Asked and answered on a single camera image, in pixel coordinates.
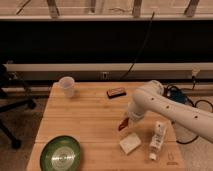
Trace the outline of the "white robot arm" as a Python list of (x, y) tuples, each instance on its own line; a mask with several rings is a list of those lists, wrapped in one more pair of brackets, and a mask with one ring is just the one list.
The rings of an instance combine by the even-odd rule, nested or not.
[(170, 100), (164, 97), (163, 93), (164, 87), (157, 80), (145, 82), (137, 87), (128, 103), (127, 117), (133, 122), (138, 122), (147, 111), (152, 111), (213, 143), (213, 114)]

